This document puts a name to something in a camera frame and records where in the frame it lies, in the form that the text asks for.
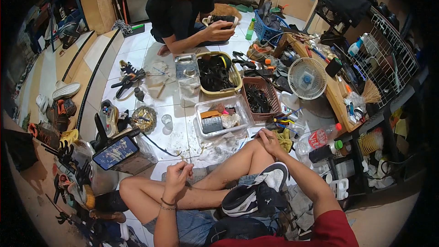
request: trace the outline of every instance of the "metal grate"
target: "metal grate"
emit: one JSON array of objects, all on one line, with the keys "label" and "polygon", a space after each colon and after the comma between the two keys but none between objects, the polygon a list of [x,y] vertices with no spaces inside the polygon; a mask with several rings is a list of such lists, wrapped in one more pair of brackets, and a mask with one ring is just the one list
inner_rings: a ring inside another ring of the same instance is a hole
[{"label": "metal grate", "polygon": [[378,105],[382,108],[403,90],[419,64],[399,32],[377,10],[370,10],[370,34],[354,57],[346,56],[364,79],[375,83],[381,93]]}]

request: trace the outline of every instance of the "phone screen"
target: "phone screen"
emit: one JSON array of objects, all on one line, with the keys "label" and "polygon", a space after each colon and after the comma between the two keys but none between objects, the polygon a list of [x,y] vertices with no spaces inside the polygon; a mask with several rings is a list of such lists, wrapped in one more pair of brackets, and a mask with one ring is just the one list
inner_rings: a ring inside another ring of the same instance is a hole
[{"label": "phone screen", "polygon": [[139,149],[133,141],[128,136],[125,136],[94,156],[93,161],[102,169],[108,170],[137,151]]}]

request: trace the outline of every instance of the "bare foot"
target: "bare foot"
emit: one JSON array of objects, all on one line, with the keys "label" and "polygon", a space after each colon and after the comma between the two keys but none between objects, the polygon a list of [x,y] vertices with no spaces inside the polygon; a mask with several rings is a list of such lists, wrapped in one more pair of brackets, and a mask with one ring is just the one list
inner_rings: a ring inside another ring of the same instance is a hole
[{"label": "bare foot", "polygon": [[167,56],[171,51],[169,51],[168,47],[166,45],[163,45],[160,50],[158,50],[157,55],[158,56]]}]

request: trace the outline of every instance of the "straw broom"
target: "straw broom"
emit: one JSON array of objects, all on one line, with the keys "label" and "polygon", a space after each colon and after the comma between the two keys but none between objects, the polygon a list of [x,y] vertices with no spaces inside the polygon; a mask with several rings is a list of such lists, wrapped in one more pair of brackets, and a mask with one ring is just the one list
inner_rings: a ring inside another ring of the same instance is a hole
[{"label": "straw broom", "polygon": [[363,94],[361,96],[363,97],[365,103],[379,103],[381,101],[380,91],[370,79],[367,79]]}]

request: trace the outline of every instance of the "bracelet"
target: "bracelet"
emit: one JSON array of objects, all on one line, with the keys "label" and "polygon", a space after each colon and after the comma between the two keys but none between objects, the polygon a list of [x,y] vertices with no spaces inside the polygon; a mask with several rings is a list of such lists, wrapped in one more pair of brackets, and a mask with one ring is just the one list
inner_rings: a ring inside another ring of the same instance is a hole
[{"label": "bracelet", "polygon": [[163,197],[161,197],[160,199],[161,199],[162,202],[163,202],[164,204],[166,204],[167,206],[176,206],[176,205],[177,205],[177,202],[174,203],[174,204],[169,204],[169,203],[167,203],[166,201],[163,200]]},{"label": "bracelet", "polygon": [[162,208],[163,210],[167,210],[167,211],[171,211],[171,210],[175,210],[176,206],[172,207],[172,208],[165,208],[162,205],[160,205],[160,208]]}]

